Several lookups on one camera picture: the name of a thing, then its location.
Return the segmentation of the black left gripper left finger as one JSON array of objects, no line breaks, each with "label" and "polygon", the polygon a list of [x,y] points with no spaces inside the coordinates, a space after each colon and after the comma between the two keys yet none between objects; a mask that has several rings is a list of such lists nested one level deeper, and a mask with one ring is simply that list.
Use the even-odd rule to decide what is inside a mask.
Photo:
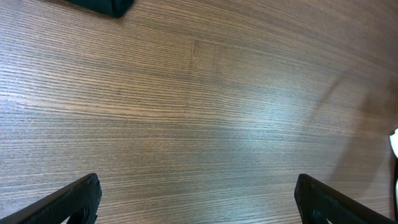
[{"label": "black left gripper left finger", "polygon": [[91,173],[1,219],[1,224],[94,224],[101,196],[99,178]]}]

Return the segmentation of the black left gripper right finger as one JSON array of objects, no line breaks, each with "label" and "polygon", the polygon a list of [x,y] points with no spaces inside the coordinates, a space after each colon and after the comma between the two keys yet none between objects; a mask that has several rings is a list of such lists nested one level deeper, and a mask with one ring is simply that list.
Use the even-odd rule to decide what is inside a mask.
[{"label": "black left gripper right finger", "polygon": [[395,223],[307,174],[298,176],[294,197],[303,224]]}]

